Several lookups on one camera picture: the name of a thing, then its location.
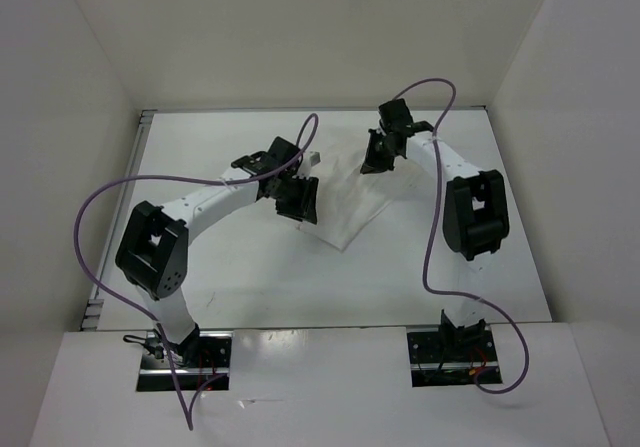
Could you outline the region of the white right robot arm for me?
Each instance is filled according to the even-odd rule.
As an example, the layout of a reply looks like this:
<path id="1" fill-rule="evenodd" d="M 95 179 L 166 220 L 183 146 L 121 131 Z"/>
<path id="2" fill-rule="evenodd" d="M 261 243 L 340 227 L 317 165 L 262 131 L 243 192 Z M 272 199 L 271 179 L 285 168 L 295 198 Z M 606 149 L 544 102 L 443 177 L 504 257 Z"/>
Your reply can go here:
<path id="1" fill-rule="evenodd" d="M 497 170 L 483 171 L 437 139 L 426 121 L 380 125 L 369 131 L 361 172 L 380 174 L 394 169 L 402 157 L 436 180 L 436 202 L 423 262 L 422 282 L 432 295 L 448 297 L 443 316 L 453 325 L 438 336 L 438 347 L 450 360 L 462 359 L 473 348 L 466 328 L 483 321 L 489 306 L 481 294 L 487 265 L 510 232 L 506 189 Z M 457 255 L 457 280 L 435 287 L 428 280 L 436 234 Z"/>

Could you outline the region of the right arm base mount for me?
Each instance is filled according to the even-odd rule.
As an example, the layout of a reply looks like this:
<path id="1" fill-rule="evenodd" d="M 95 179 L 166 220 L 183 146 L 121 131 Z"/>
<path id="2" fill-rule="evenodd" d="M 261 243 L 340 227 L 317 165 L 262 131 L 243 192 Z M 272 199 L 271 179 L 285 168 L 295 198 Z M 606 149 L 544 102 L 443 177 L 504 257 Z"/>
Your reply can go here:
<path id="1" fill-rule="evenodd" d="M 440 328 L 429 326 L 406 332 L 411 383 L 414 388 L 502 383 L 492 332 L 467 335 L 461 344 L 447 345 Z"/>

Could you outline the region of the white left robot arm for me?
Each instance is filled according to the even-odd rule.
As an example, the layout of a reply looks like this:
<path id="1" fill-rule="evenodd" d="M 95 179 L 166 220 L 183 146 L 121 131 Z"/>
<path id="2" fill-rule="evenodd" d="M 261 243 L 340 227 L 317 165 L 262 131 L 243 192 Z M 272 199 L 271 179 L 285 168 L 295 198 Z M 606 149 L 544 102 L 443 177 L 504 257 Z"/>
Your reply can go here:
<path id="1" fill-rule="evenodd" d="M 137 204 L 116 254 L 116 266 L 140 293 L 145 308 L 165 332 L 163 353 L 176 366 L 199 357 L 200 329 L 182 292 L 191 243 L 233 212 L 263 198 L 276 213 L 315 225 L 319 179 L 311 170 L 320 162 L 313 152 L 292 165 L 299 150 L 287 147 L 245 155 L 231 163 L 219 186 L 206 186 L 171 202 Z"/>

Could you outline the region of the white skirt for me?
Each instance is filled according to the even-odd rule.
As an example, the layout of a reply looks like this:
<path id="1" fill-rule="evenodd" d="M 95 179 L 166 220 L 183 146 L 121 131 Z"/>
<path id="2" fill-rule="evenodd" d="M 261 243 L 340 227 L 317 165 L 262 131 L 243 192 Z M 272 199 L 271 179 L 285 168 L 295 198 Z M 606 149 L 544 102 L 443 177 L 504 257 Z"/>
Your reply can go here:
<path id="1" fill-rule="evenodd" d="M 339 251 L 405 188 L 407 178 L 401 173 L 361 172 L 367 140 L 365 131 L 330 127 L 312 145 L 320 154 L 320 163 L 312 168 L 312 175 L 319 179 L 317 223 L 301 223 L 298 230 Z"/>

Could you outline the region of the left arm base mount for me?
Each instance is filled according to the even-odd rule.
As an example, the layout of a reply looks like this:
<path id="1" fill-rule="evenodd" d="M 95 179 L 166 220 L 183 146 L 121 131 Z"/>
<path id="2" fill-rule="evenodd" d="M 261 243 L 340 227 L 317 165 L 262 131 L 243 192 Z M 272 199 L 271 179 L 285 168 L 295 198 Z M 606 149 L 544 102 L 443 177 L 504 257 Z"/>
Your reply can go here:
<path id="1" fill-rule="evenodd" d="M 122 340 L 142 348 L 137 392 L 174 391 L 168 354 L 156 331 L 144 336 L 126 334 Z M 202 331 L 194 353 L 174 358 L 180 388 L 195 392 L 202 385 L 206 391 L 229 389 L 233 334 L 230 331 Z"/>

